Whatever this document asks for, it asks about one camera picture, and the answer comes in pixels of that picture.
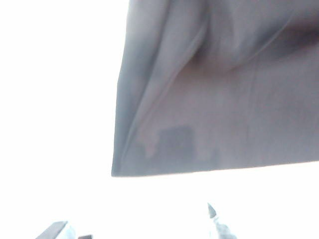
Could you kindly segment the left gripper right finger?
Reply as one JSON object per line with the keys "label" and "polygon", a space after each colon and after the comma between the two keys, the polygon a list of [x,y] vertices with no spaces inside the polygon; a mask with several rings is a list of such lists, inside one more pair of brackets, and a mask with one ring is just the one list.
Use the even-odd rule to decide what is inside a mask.
{"label": "left gripper right finger", "polygon": [[210,239],[236,239],[237,236],[220,219],[218,213],[210,203],[207,203],[209,216],[209,238]]}

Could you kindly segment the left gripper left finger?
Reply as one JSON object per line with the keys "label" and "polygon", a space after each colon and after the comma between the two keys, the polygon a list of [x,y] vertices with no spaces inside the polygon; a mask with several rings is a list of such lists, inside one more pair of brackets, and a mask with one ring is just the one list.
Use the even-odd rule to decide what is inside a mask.
{"label": "left gripper left finger", "polygon": [[92,235],[78,236],[68,221],[53,222],[36,239],[92,239]]}

